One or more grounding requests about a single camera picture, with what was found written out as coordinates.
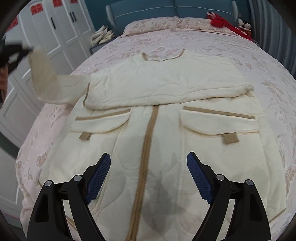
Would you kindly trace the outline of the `left hand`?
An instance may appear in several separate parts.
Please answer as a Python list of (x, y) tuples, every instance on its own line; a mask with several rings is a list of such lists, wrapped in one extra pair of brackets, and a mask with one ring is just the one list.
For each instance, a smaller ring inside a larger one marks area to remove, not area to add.
[(1, 67), (0, 89), (2, 102), (5, 101), (8, 90), (8, 66)]

